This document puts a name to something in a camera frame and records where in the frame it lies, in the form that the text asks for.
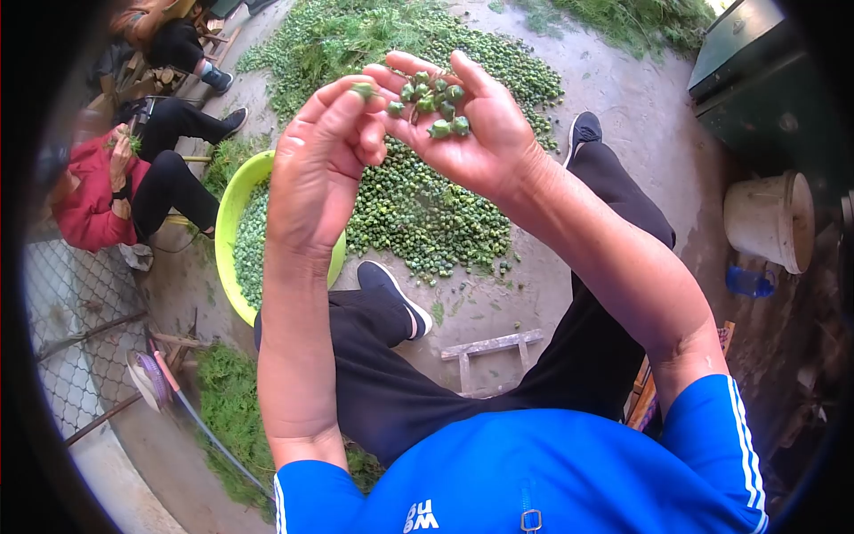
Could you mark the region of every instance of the plastic bottle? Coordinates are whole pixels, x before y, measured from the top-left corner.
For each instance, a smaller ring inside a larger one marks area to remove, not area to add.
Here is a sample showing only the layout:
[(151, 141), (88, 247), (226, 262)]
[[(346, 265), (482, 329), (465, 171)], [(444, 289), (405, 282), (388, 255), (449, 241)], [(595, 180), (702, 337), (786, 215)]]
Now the plastic bottle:
[[(766, 271), (772, 278), (774, 273)], [(750, 298), (770, 296), (774, 294), (774, 282), (765, 278), (765, 273), (746, 271), (741, 267), (731, 265), (727, 269), (727, 289), (739, 295)]]

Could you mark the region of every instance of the concrete floor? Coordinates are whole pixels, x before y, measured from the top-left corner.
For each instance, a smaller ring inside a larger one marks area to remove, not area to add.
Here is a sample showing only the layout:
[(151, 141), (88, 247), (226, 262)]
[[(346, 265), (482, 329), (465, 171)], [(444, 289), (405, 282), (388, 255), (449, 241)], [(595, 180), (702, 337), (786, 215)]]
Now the concrete floor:
[[(244, 7), (240, 8), (235, 19), (226, 25), (230, 28), (243, 23), (243, 31), (225, 60), (225, 70), (233, 66), (246, 48), (278, 27), (288, 3), (270, 7), (254, 19), (248, 18)], [(593, 33), (567, 33), (562, 40), (538, 37), (524, 28), (521, 13), (508, 9), (499, 15), (483, 1), (459, 2), (452, 10), (458, 15), (470, 11), (471, 15), (466, 17), (470, 27), (524, 38), (535, 47), (536, 56), (562, 74), (565, 103), (552, 112), (552, 116), (560, 119), (555, 134), (562, 152), (565, 154), (567, 150), (572, 118), (585, 109), (595, 112), (602, 122), (605, 142), (676, 229), (676, 253), (697, 276), (716, 314), (718, 307), (733, 305), (723, 286), (729, 247), (721, 212), (722, 194), (737, 172), (727, 163), (724, 148), (693, 117), (686, 92), (693, 64), (671, 55), (661, 65), (650, 60), (638, 62), (607, 47)], [(244, 135), (272, 132), (273, 139), (278, 136), (280, 128), (266, 107), (263, 73), (239, 75), (231, 90), (223, 97), (211, 99), (204, 111), (222, 116), (240, 106), (249, 106), (252, 112)], [(182, 139), (178, 151), (186, 155), (205, 154), (203, 145)], [(198, 173), (202, 171), (201, 166), (193, 168)], [(170, 227), (156, 236), (155, 244), (176, 249), (188, 239), (183, 228)], [(530, 346), (533, 357), (538, 357), (547, 346), (572, 300), (570, 269), (545, 245), (516, 227), (512, 230), (512, 247), (523, 257), (506, 276), (506, 280), (514, 281), (513, 289), (493, 279), (460, 275), (459, 270), (450, 281), (441, 281), (435, 288), (416, 288), (402, 261), (390, 254), (371, 252), (367, 256), (390, 266), (404, 291), (420, 306), (428, 310), (435, 302), (444, 306), (441, 326), (422, 340), (398, 348), (417, 369), (437, 383), (459, 390), (458, 366), (440, 360), (443, 347), (514, 333), (516, 321), (521, 323), (519, 331), (543, 330), (545, 339)], [(164, 332), (180, 333), (198, 308), (197, 329), (201, 339), (210, 341), (218, 337), (254, 354), (251, 329), (231, 308), (209, 257), (204, 243), (193, 244), (178, 254), (155, 251), (151, 272), (140, 277), (153, 315)], [(334, 289), (357, 287), (354, 276), (357, 265), (354, 257), (347, 261)], [(452, 291), (464, 281), (467, 283), (464, 292)], [(517, 289), (520, 282), (524, 283), (523, 290)], [(719, 315), (720, 322), (726, 318), (725, 314)], [(522, 374), (518, 357), (501, 353), (475, 358), (472, 371), (480, 387), (516, 383)], [(209, 473), (193, 475), (201, 481), (195, 489), (180, 490), (183, 486), (178, 478), (203, 470), (200, 453), (192, 451), (191, 438), (181, 437), (178, 427), (173, 425), (174, 421), (180, 423), (181, 417), (152, 418), (143, 407), (138, 408), (117, 418), (116, 432), (146, 482), (156, 495), (165, 499), (165, 506), (188, 532), (266, 528), (254, 510), (229, 506)], [(144, 432), (168, 436), (166, 442), (176, 449), (171, 453), (163, 450), (162, 454), (188, 455), (191, 462), (158, 466), (150, 460), (150, 450), (139, 444)], [(241, 511), (235, 515), (237, 508)]]

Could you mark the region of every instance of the zipper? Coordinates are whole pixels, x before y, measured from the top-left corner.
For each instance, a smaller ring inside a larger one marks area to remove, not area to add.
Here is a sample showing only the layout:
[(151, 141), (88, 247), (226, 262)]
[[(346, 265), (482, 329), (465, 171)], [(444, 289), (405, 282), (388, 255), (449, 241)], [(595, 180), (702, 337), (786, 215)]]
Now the zipper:
[(531, 482), (529, 478), (522, 479), (522, 516), (519, 528), (524, 532), (539, 531), (542, 528), (542, 514), (531, 505)]

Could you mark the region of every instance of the black sneaker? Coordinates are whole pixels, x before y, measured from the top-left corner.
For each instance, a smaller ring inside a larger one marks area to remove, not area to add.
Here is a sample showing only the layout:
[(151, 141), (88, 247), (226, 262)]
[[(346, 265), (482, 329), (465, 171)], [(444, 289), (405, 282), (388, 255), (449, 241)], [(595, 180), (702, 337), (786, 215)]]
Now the black sneaker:
[(570, 127), (570, 153), (566, 156), (564, 167), (569, 168), (576, 157), (576, 149), (581, 143), (593, 143), (602, 140), (602, 125), (596, 115), (582, 111), (572, 121)]
[(246, 7), (249, 8), (249, 16), (254, 17), (264, 10), (269, 5), (273, 5), (278, 2), (278, 0), (255, 0), (252, 3), (247, 3)]
[(229, 132), (221, 139), (225, 141), (235, 133), (239, 132), (243, 125), (246, 124), (246, 119), (249, 118), (249, 108), (240, 108), (232, 111), (225, 117), (222, 122), (224, 126), (228, 126)]
[(216, 67), (211, 67), (210, 72), (202, 76), (202, 81), (222, 95), (231, 88), (231, 84), (234, 83), (234, 76), (224, 73)]
[(385, 288), (394, 298), (400, 299), (415, 318), (415, 332), (409, 337), (413, 341), (424, 337), (433, 328), (433, 319), (418, 304), (409, 300), (401, 291), (395, 277), (389, 270), (375, 261), (362, 261), (356, 270), (356, 278), (359, 279), (359, 287), (368, 290), (374, 287)]

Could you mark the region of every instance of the chain-link fence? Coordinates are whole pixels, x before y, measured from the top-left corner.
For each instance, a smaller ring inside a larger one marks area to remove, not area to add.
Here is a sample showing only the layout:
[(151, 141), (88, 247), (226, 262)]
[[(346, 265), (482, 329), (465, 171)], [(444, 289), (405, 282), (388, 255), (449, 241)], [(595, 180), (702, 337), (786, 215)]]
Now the chain-link fence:
[[(27, 314), (37, 358), (54, 342), (143, 309), (131, 269), (117, 247), (92, 254), (55, 239), (29, 244), (25, 254)], [(38, 363), (44, 393), (64, 438), (134, 394), (126, 366), (129, 349), (145, 351), (139, 320)]]

